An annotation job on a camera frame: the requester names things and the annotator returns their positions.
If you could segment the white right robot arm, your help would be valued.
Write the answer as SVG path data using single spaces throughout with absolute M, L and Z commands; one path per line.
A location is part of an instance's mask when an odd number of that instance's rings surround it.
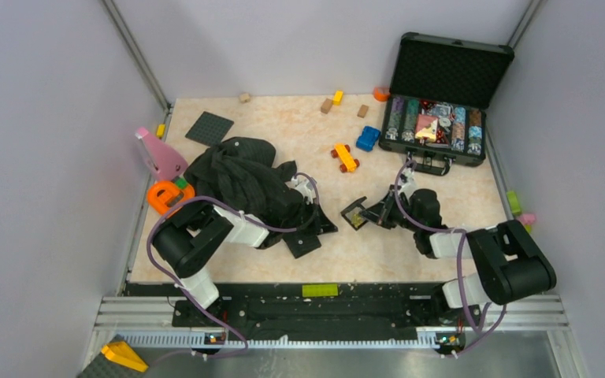
M 390 190 L 358 218 L 379 227 L 406 228 L 418 251 L 431 259 L 456 260 L 458 277 L 436 289 L 432 318 L 452 324 L 463 306 L 506 305 L 553 289 L 557 274 L 525 226 L 507 220 L 490 228 L 451 229 L 443 223 L 435 191 L 411 195 Z

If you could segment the dark pinstriped garment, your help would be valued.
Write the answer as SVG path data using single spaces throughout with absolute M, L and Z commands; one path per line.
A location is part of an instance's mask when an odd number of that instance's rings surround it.
M 197 195 L 215 198 L 274 227 L 291 232 L 294 217 L 306 204 L 288 186 L 300 174 L 295 161 L 274 165 L 277 150 L 264 139 L 233 137 L 209 147 L 185 170 Z

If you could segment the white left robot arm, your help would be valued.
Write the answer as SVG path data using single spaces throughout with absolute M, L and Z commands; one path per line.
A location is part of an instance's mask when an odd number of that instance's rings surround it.
M 283 242 L 294 258 L 301 258 L 321 247 L 320 235 L 338 231 L 316 202 L 305 204 L 294 222 L 298 226 L 291 232 L 279 232 L 254 215 L 197 201 L 176 209 L 152 229 L 148 254 L 155 250 L 173 269 L 168 274 L 194 299 L 191 315 L 202 325 L 212 325 L 220 318 L 221 304 L 206 264 L 220 246 L 230 243 L 264 250 Z

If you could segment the black square frame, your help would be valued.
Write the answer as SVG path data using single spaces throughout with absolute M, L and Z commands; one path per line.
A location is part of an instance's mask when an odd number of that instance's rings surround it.
M 355 230 L 358 231 L 369 221 L 362 215 L 366 209 L 363 202 L 367 199 L 366 196 L 357 198 L 349 206 L 340 211 L 340 216 Z

